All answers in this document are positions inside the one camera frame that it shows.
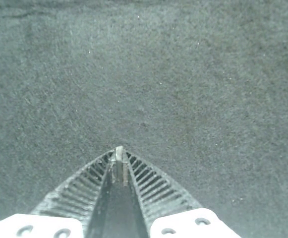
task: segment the gripper jaw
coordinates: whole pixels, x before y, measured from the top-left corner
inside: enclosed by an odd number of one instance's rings
[[[128,186],[138,233],[148,238],[159,217],[201,208],[187,190],[166,173],[122,146],[92,160],[31,212],[33,215],[78,219],[85,237],[102,237],[110,190]]]

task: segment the gray carpet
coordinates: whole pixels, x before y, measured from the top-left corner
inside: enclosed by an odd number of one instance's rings
[[[0,219],[118,145],[288,237],[288,0],[0,0]]]

